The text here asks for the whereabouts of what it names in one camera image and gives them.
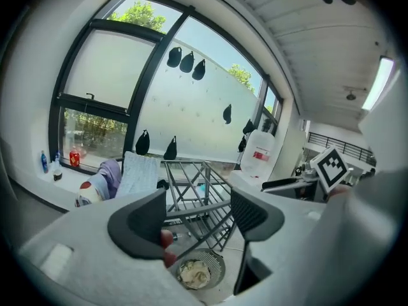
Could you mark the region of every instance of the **window frame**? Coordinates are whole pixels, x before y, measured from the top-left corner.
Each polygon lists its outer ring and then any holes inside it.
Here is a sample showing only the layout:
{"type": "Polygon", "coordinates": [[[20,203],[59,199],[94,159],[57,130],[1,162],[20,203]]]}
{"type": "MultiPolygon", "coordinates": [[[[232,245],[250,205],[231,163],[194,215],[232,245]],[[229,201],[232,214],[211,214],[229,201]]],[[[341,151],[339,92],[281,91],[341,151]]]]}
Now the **window frame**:
{"type": "MultiPolygon", "coordinates": [[[[192,17],[205,26],[208,26],[210,29],[224,38],[229,44],[235,47],[261,75],[262,81],[258,94],[258,104],[254,113],[254,117],[252,118],[252,122],[254,123],[255,128],[258,128],[259,122],[261,120],[261,114],[264,113],[267,117],[272,119],[272,122],[274,124],[272,134],[275,135],[279,123],[279,120],[277,119],[279,119],[279,117],[275,118],[274,115],[269,113],[264,107],[267,90],[272,90],[273,94],[275,95],[275,102],[280,103],[280,106],[282,106],[283,99],[277,92],[275,86],[270,80],[269,75],[263,71],[263,68],[252,57],[252,55],[248,53],[248,51],[246,51],[246,49],[236,39],[234,39],[234,37],[232,37],[230,33],[225,31],[221,26],[217,25],[212,20],[198,13],[193,6],[185,6],[173,0],[148,0],[181,12],[180,17],[176,20],[176,22],[172,25],[172,27],[166,34],[136,24],[129,24],[125,22],[106,19],[124,1],[125,0],[107,1],[83,26],[81,31],[74,39],[74,42],[71,44],[68,53],[66,54],[64,61],[62,62],[52,95],[48,119],[48,147],[51,160],[54,160],[57,150],[62,151],[61,144],[64,128],[61,128],[63,127],[63,121],[61,120],[63,119],[63,117],[61,117],[61,112],[62,110],[64,110],[64,108],[76,110],[79,112],[85,112],[90,115],[96,115],[127,124],[127,131],[123,146],[123,156],[126,151],[132,151],[136,125],[138,123],[140,112],[143,106],[143,101],[148,92],[150,84],[154,79],[156,71],[168,47],[170,46],[170,43],[173,41],[179,29],[183,26],[184,22],[189,17],[192,17]],[[145,62],[137,83],[135,83],[135,88],[131,95],[128,108],[109,105],[107,103],[95,101],[93,99],[86,99],[64,93],[66,82],[72,69],[73,63],[90,33],[96,29],[101,31],[126,34],[143,40],[151,41],[156,44],[145,62]]],[[[80,165],[80,167],[75,168],[72,167],[69,163],[65,163],[64,161],[61,162],[61,165],[86,174],[94,173],[94,168],[91,166],[80,165]]]]}

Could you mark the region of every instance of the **red object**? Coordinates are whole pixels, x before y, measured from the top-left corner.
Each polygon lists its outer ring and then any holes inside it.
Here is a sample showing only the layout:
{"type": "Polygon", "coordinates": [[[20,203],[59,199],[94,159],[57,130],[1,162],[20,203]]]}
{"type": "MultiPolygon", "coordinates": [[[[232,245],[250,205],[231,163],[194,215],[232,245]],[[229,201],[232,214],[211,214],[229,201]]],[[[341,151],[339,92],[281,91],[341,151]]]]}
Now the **red object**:
{"type": "Polygon", "coordinates": [[[253,157],[255,157],[255,159],[259,159],[259,160],[262,160],[262,161],[269,160],[269,156],[266,156],[266,155],[264,155],[262,153],[259,153],[259,152],[254,152],[253,157]]]}
{"type": "Polygon", "coordinates": [[[77,150],[74,149],[69,153],[69,163],[72,166],[79,166],[79,153],[77,150]]]}

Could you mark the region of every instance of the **fluorescent light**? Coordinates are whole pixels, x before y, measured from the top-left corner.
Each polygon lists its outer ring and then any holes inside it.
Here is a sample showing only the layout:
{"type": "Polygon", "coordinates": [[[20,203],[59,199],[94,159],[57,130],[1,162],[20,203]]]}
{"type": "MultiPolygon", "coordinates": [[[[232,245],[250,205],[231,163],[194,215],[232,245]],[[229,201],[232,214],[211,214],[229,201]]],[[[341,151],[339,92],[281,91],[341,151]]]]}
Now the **fluorescent light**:
{"type": "Polygon", "coordinates": [[[393,66],[394,60],[386,57],[381,57],[380,66],[378,67],[374,83],[372,84],[367,99],[365,99],[365,102],[361,107],[362,109],[370,111],[371,108],[374,106],[375,102],[377,102],[378,98],[381,95],[381,92],[383,91],[385,85],[387,84],[393,66]]]}

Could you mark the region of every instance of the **white plastic container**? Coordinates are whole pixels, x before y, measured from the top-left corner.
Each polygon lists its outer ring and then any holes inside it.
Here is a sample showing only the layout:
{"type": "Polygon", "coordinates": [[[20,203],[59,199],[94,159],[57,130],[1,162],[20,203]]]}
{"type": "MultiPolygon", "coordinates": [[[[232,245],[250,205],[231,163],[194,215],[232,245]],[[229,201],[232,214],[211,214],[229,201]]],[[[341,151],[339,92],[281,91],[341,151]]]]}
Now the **white plastic container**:
{"type": "Polygon", "coordinates": [[[271,169],[269,159],[275,137],[270,133],[254,130],[249,136],[247,146],[241,159],[241,170],[254,178],[269,177],[271,169]]]}

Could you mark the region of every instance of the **ceiling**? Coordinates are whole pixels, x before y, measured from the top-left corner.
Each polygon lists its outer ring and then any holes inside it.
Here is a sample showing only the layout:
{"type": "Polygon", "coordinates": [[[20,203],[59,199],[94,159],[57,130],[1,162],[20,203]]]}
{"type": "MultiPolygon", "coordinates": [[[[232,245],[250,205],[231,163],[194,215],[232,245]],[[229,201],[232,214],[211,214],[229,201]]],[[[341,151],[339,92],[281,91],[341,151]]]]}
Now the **ceiling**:
{"type": "Polygon", "coordinates": [[[261,19],[286,58],[295,81],[292,90],[303,106],[301,116],[359,131],[361,106],[379,58],[390,48],[374,14],[359,2],[350,6],[341,0],[241,2],[261,19]],[[354,101],[346,99],[345,87],[356,88],[354,101]]]}

